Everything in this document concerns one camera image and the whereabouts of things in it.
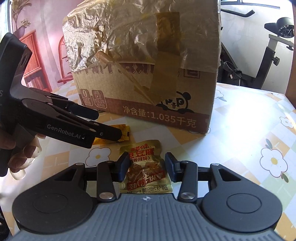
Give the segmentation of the person left hand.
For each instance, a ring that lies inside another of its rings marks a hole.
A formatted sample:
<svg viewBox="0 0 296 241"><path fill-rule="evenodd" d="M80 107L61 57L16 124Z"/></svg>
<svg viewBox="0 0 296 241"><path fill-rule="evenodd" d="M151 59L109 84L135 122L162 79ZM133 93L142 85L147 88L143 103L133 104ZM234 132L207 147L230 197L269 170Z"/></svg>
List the person left hand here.
<svg viewBox="0 0 296 241"><path fill-rule="evenodd" d="M45 138L45 135L38 133L20 148L16 146L16 140L12 135L1 129L1 177L4 177L9 169L15 180L22 179L25 173L20 177L15 173L27 168L39 156L42 151L39 139Z"/></svg>

